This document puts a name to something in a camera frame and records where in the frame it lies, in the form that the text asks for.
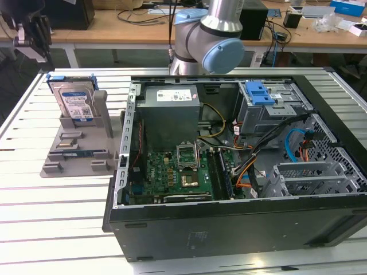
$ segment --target sticker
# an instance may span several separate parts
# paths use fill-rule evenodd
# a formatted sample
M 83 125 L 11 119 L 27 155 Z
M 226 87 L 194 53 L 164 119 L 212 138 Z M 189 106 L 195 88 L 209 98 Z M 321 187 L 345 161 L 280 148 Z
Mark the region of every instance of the sticker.
M 159 90 L 157 101 L 192 101 L 190 90 Z
M 233 127 L 233 130 L 234 130 L 236 136 L 239 136 L 240 135 L 240 127 L 234 126 Z
M 93 119 L 92 109 L 85 103 L 88 99 L 85 92 L 62 93 L 61 96 L 72 119 L 79 121 L 90 121 Z
M 192 250 L 203 248 L 206 244 L 208 233 L 209 233 L 208 231 L 189 233 L 188 242 L 186 246 Z
M 77 153 L 63 153 L 63 156 L 78 156 Z
M 253 198 L 257 199 L 257 192 L 253 188 L 251 188 L 250 194 Z
M 277 94 L 277 93 L 270 94 L 270 97 L 271 97 L 272 99 L 281 99 L 281 98 L 282 98 L 282 96 L 281 96 L 281 95 L 279 95 L 279 94 Z

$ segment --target desk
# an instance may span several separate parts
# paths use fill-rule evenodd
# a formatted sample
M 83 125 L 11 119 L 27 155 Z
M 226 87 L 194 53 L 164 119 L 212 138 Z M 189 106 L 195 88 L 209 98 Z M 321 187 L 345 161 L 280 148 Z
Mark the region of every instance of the desk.
M 288 8 L 286 3 L 268 1 L 263 3 L 270 9 L 285 11 Z M 338 15 L 350 20 L 357 19 L 356 17 Z M 155 16 L 148 14 L 133 15 L 131 20 L 142 20 Z M 275 18 L 274 22 L 282 24 L 283 18 Z M 14 31 L 7 28 L 3 20 L 2 23 L 11 35 L 15 35 Z M 343 30 L 340 30 L 339 33 L 316 33 L 311 28 L 311 23 L 311 19 L 302 18 L 299 27 L 291 30 L 292 41 L 284 48 L 285 52 L 367 54 L 367 37 L 357 37 Z M 136 26 L 117 20 L 113 10 L 96 10 L 95 19 L 88 30 L 55 30 L 52 41 L 52 48 L 62 48 L 66 51 L 71 68 L 78 68 L 75 49 L 167 49 L 168 24 Z M 260 66 L 259 61 L 270 44 L 271 33 L 268 29 L 264 31 L 260 41 L 244 41 L 246 51 L 255 52 L 251 66 Z M 1 29 L 0 46 L 12 46 L 12 42 Z
M 89 76 L 108 93 L 107 108 L 126 107 L 131 76 L 167 75 L 155 69 L 59 69 Z M 348 127 L 366 121 L 367 105 L 334 73 L 321 68 L 238 68 L 233 74 L 305 75 Z M 103 233 L 108 176 L 40 177 L 60 126 L 60 108 L 39 74 L 0 128 L 0 274 L 365 274 L 367 227 L 336 247 L 183 260 L 136 262 L 124 258 L 113 234 Z M 367 125 L 356 131 L 365 137 Z M 299 271 L 284 271 L 293 266 Z

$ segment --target white box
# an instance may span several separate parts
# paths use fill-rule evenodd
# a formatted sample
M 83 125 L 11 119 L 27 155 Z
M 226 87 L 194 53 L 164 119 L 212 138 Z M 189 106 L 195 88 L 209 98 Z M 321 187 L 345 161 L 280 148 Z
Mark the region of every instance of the white box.
M 350 27 L 349 32 L 359 37 L 367 36 L 367 23 L 354 24 Z

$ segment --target blue box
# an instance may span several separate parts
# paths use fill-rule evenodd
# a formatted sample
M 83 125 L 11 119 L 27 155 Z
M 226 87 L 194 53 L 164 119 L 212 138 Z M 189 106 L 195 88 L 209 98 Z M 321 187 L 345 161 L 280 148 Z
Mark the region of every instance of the blue box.
M 359 17 L 362 15 L 365 8 L 365 3 L 357 1 L 343 1 L 343 0 L 332 0 L 330 3 L 331 7 L 335 7 L 336 13 L 342 13 Z

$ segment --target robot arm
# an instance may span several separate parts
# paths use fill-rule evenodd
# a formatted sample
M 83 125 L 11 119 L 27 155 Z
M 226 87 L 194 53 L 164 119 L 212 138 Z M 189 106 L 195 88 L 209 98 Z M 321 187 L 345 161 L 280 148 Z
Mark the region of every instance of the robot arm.
M 176 15 L 175 58 L 171 75 L 226 74 L 244 57 L 238 37 L 244 0 L 211 0 L 209 10 L 190 9 Z
M 46 16 L 40 11 L 44 0 L 0 0 L 0 11 L 13 21 L 18 32 L 14 47 L 31 59 L 36 59 L 45 71 L 54 70 L 50 55 L 51 33 Z

